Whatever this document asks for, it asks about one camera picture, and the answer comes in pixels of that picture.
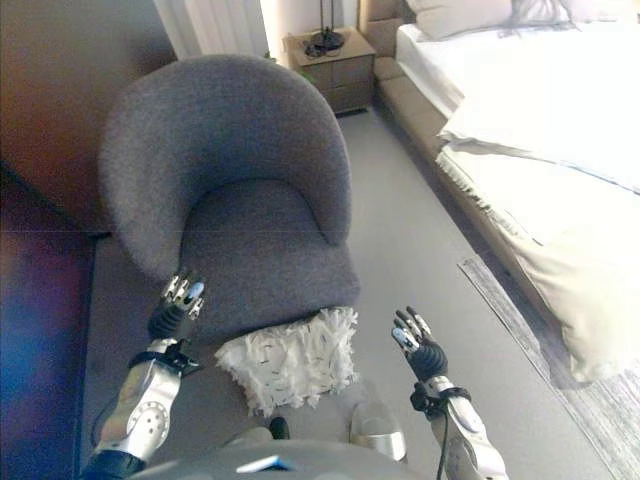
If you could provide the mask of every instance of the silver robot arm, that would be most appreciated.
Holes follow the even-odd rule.
[[[413,407],[425,413],[442,446],[443,467],[449,480],[508,480],[502,456],[491,445],[471,396],[445,375],[447,357],[431,329],[411,307],[397,311],[392,336],[402,348],[419,383],[411,395]]]
[[[81,479],[127,478],[164,443],[180,381],[200,368],[187,354],[184,337],[200,313],[203,291],[204,284],[187,275],[175,275],[164,288],[149,319],[151,344],[129,362],[116,408]]]

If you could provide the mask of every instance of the white fluffy pillow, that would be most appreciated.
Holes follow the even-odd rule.
[[[504,24],[511,0],[407,0],[418,28],[432,40]]]
[[[351,361],[349,307],[323,309],[310,320],[269,327],[225,343],[215,354],[245,390],[249,413],[270,416],[281,405],[315,406],[320,394],[357,379]]]

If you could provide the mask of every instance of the bed frame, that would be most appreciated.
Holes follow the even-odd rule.
[[[524,295],[545,320],[559,325],[559,320],[549,310],[546,302],[520,267],[513,251],[507,246],[486,214],[435,162],[441,148],[436,135],[446,123],[446,118],[405,76],[394,59],[396,30],[400,25],[414,21],[415,15],[405,0],[360,0],[358,29],[377,51],[374,63],[376,95],[411,138],[421,157],[436,172],[471,223],[516,280]]]

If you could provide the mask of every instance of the nightstand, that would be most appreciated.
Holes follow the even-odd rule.
[[[304,74],[324,95],[335,113],[365,108],[373,97],[376,51],[353,28],[337,28],[335,31],[344,35],[344,45],[318,58],[304,53],[304,42],[311,38],[311,33],[285,37],[289,68]]]

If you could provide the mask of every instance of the armchair cushion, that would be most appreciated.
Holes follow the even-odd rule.
[[[330,244],[302,195],[277,180],[208,194],[187,220],[181,258],[210,272],[197,342],[353,305],[359,291],[346,244]]]

